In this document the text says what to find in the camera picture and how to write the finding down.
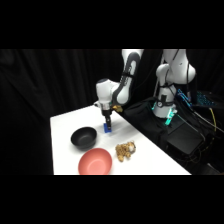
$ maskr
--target black curtain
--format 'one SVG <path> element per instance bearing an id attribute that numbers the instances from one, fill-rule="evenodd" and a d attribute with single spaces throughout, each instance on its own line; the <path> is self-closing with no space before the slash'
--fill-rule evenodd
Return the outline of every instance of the black curtain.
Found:
<path id="1" fill-rule="evenodd" d="M 144 51 L 126 106 L 154 93 L 161 49 Z M 199 89 L 224 96 L 223 49 L 188 50 Z M 102 78 L 120 81 L 121 49 L 0 50 L 0 174 L 53 174 L 50 117 L 92 105 Z"/>

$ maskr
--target blue block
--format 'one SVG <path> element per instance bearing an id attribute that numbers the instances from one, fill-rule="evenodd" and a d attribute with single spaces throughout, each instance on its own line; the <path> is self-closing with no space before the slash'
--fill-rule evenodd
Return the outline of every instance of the blue block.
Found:
<path id="1" fill-rule="evenodd" d="M 112 130 L 108 130 L 107 124 L 104 124 L 104 132 L 105 133 L 111 133 L 112 132 Z"/>

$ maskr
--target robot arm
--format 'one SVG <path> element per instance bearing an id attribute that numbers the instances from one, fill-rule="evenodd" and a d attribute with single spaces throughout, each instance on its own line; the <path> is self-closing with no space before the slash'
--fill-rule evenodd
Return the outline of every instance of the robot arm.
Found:
<path id="1" fill-rule="evenodd" d="M 102 79 L 96 85 L 99 101 L 95 105 L 101 108 L 102 115 L 106 118 L 108 130 L 111 130 L 110 115 L 112 114 L 112 106 L 124 106 L 131 98 L 131 87 L 136 77 L 143 51 L 144 49 L 123 49 L 124 71 L 120 83 Z"/>
<path id="2" fill-rule="evenodd" d="M 173 84 L 190 83 L 195 78 L 196 71 L 189 64 L 186 49 L 164 49 L 163 56 L 167 64 L 161 65 L 156 72 L 160 92 L 153 112 L 159 118 L 169 119 L 171 112 L 175 111 L 176 88 Z"/>

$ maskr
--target white table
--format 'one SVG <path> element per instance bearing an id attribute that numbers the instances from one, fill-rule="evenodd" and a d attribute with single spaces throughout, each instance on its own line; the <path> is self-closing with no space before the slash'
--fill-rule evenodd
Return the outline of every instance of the white table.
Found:
<path id="1" fill-rule="evenodd" d="M 82 127 L 93 127 L 98 136 L 94 148 L 106 149 L 112 156 L 111 175 L 190 175 L 160 148 L 142 135 L 119 114 L 113 112 L 112 133 L 105 134 L 105 118 L 100 109 L 91 106 L 51 118 L 51 136 L 55 175 L 79 175 L 78 164 L 85 152 L 71 143 L 72 134 Z M 117 144 L 135 141 L 137 150 L 128 160 L 118 161 Z"/>

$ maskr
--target red bowl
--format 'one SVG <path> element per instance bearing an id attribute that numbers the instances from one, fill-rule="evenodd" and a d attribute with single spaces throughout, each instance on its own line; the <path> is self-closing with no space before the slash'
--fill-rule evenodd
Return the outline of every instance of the red bowl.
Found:
<path id="1" fill-rule="evenodd" d="M 80 175 L 108 175 L 112 168 L 112 157 L 105 149 L 91 149 L 79 162 Z"/>

